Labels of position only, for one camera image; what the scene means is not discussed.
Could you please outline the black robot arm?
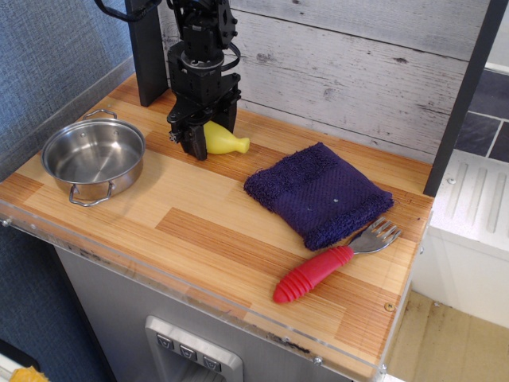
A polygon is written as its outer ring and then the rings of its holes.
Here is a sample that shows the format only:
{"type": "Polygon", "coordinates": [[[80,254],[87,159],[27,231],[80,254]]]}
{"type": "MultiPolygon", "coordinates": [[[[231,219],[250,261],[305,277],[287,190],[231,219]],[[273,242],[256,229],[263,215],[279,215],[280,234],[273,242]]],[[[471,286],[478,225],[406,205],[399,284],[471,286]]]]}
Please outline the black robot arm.
{"type": "Polygon", "coordinates": [[[167,117],[170,140],[198,160],[207,158],[204,125],[232,132],[241,98],[241,52],[232,42],[238,20],[228,1],[169,1],[180,40],[168,53],[169,82],[176,103],[167,117]]]}

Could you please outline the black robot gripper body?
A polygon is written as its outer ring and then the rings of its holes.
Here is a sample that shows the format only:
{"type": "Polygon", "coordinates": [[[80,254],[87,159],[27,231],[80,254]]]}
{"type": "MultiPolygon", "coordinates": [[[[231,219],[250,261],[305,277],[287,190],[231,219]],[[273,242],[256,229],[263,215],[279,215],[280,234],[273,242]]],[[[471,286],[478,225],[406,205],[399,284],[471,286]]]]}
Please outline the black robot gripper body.
{"type": "Polygon", "coordinates": [[[240,99],[240,74],[224,75],[222,63],[222,59],[192,61],[184,51],[168,52],[170,87],[177,99],[167,118],[172,141],[181,143],[190,125],[214,122],[220,100],[240,99]]]}

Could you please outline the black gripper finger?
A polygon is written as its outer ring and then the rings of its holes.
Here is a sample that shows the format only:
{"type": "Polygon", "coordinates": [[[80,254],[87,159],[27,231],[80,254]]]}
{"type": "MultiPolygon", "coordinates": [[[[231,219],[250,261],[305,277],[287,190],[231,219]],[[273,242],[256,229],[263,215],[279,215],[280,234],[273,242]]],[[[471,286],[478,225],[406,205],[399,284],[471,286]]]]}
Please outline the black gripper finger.
{"type": "Polygon", "coordinates": [[[186,127],[181,145],[186,154],[192,155],[194,158],[200,161],[206,160],[208,157],[208,152],[204,134],[204,126],[190,125],[186,127]]]}
{"type": "Polygon", "coordinates": [[[235,129],[237,102],[237,99],[222,99],[216,105],[214,122],[226,128],[231,133],[233,133],[235,129]]]}

